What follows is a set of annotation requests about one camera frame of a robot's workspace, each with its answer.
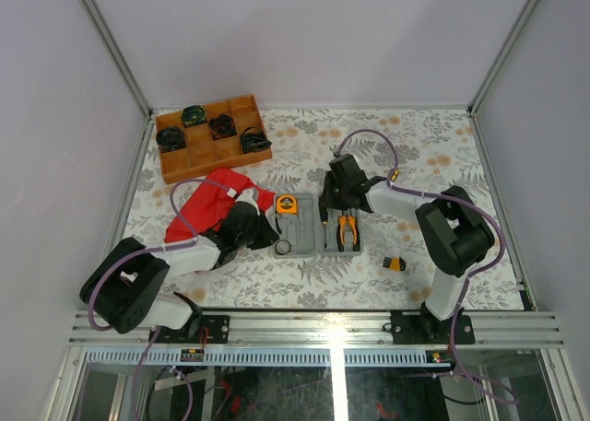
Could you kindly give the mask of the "grey plastic tool case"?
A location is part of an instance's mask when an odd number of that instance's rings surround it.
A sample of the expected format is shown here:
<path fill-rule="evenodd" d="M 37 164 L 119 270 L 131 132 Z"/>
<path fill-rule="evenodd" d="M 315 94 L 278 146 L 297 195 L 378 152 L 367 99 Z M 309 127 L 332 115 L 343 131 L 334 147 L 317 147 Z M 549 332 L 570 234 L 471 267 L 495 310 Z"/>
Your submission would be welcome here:
<path fill-rule="evenodd" d="M 296 216 L 278 215 L 275 211 L 276 198 L 281 194 L 293 194 L 298 200 L 299 212 Z M 342 213 L 350 213 L 358 219 L 359 232 L 359 214 L 355 209 L 339 211 L 335 209 L 326 210 L 329 215 L 328 222 L 328 243 L 324 248 L 323 228 L 320 216 L 319 198 L 312 193 L 279 193 L 274 197 L 273 208 L 271 209 L 270 224 L 274 231 L 279 235 L 279 240 L 288 240 L 291 245 L 291 253 L 284 256 L 275 254 L 272 245 L 272 253 L 278 259 L 301 259 L 309 258 L 315 255 L 324 257 L 356 257 L 363 253 L 363 243 L 360 240 L 360 250 L 352 251 L 350 246 L 346 246 L 344 251 L 339 251 L 336 246 L 336 228 L 337 219 Z"/>

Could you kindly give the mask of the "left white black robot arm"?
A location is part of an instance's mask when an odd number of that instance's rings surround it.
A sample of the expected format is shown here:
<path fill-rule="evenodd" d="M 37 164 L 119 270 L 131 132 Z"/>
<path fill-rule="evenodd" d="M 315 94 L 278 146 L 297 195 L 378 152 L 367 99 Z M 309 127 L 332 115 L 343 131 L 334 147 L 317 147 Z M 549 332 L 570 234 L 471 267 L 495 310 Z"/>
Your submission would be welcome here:
<path fill-rule="evenodd" d="M 192 342 L 202 330 L 202 310 L 187 296 L 164 293 L 169 277 L 207 272 L 232 262 L 237 252 L 264 249 L 278 241 L 266 213 L 240 200 L 228 215 L 196 236 L 147 247 L 134 238 L 121 240 L 91 274 L 79 296 L 95 331 L 133 331 L 141 324 L 161 335 Z"/>

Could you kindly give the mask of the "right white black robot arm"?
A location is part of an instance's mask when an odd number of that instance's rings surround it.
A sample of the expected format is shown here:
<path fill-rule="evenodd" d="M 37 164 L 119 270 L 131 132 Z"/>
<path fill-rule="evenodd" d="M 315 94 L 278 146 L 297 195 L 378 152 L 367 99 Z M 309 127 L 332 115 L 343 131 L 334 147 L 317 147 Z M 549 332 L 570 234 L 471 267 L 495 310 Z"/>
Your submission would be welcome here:
<path fill-rule="evenodd" d="M 454 328 L 451 317 L 467 274 L 484 261 L 495 243 L 488 218 L 466 191 L 455 185 L 439 194 L 397 187 L 385 177 L 367 177 L 357 160 L 344 154 L 329 162 L 322 195 L 324 205 L 331 209 L 395 216 L 419 226 L 436 266 L 419 327 L 431 342 L 450 335 Z"/>

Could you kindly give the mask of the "orange tape measure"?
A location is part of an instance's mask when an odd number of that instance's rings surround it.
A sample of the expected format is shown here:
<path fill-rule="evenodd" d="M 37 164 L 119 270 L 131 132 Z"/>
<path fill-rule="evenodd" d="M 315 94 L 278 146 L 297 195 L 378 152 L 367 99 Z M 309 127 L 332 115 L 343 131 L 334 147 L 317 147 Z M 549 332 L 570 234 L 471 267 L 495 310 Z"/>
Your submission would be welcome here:
<path fill-rule="evenodd" d="M 276 198 L 275 211 L 278 215 L 296 216 L 299 212 L 298 200 L 293 194 L 281 194 Z"/>

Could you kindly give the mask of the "orange handled pliers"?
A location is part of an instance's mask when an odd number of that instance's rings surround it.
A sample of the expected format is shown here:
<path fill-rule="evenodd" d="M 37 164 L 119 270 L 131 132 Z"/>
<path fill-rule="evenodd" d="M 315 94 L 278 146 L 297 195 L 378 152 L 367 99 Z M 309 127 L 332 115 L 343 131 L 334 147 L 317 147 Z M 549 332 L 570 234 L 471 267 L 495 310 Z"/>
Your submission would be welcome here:
<path fill-rule="evenodd" d="M 360 232 L 358 219 L 350 213 L 342 213 L 337 219 L 336 246 L 344 251 L 346 246 L 352 251 L 360 250 Z"/>

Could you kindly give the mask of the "black electrical tape roll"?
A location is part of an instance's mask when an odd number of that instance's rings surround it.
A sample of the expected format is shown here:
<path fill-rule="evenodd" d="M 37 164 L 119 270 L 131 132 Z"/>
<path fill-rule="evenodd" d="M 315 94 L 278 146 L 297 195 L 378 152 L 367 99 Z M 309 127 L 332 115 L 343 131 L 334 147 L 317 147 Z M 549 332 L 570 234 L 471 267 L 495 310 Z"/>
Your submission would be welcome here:
<path fill-rule="evenodd" d="M 284 256 L 291 253 L 292 245 L 288 240 L 278 240 L 275 243 L 274 251 L 276 255 Z"/>

